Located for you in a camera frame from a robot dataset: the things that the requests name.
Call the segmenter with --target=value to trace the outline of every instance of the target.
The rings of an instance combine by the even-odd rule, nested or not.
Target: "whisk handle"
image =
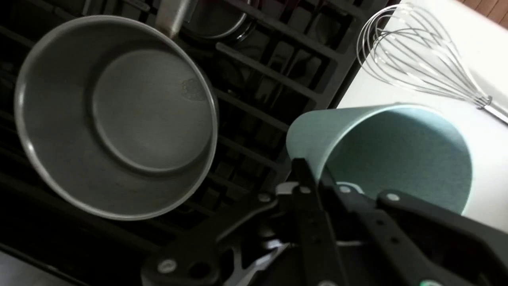
[[[498,106],[497,102],[490,102],[486,107],[482,107],[486,114],[489,114],[492,118],[498,120],[500,123],[508,126],[508,110]]]

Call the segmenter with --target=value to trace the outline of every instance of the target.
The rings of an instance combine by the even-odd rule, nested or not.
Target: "mint green container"
[[[470,152],[443,117],[419,106],[309,112],[289,128],[289,156],[305,158],[317,182],[359,185],[368,198],[408,193],[462,214],[473,180]]]

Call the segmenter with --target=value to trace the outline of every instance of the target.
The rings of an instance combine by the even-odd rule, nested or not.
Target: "white countertop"
[[[478,83],[508,107],[508,33],[455,0],[417,0],[417,6],[441,21]],[[392,88],[362,71],[338,109],[393,102],[432,107],[455,125],[473,161],[471,195],[463,215],[508,233],[508,126],[470,104]]]

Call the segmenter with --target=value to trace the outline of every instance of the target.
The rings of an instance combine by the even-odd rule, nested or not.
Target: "gas stove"
[[[219,102],[209,176],[178,211],[116,223],[57,198],[22,153],[12,90],[24,58],[52,28],[87,15],[154,25],[155,0],[6,0],[0,9],[0,245],[74,285],[139,285],[143,260],[289,174],[284,139],[309,110],[333,109],[354,79],[355,37],[389,0],[193,0],[178,45]]]

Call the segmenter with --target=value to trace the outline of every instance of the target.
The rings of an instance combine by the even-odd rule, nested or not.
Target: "wire whisk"
[[[508,125],[508,112],[478,87],[444,28],[420,7],[379,10],[362,28],[355,52],[362,69],[382,83],[471,102]]]

